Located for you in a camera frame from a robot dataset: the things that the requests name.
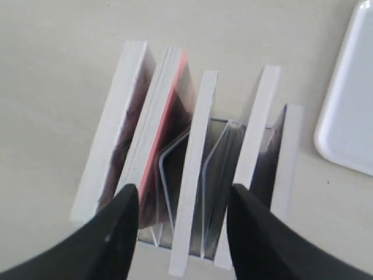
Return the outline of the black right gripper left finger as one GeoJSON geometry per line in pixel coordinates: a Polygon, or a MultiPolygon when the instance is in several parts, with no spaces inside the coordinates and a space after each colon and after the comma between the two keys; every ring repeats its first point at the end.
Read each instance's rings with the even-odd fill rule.
{"type": "Polygon", "coordinates": [[[127,184],[93,219],[1,279],[127,279],[139,229],[139,195],[127,184]]]}

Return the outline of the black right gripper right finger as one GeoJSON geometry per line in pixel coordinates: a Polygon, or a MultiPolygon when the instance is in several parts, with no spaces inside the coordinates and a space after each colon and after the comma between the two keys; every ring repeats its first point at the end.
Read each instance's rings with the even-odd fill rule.
{"type": "Polygon", "coordinates": [[[301,237],[241,184],[231,188],[227,235],[237,279],[372,279],[301,237]]]}

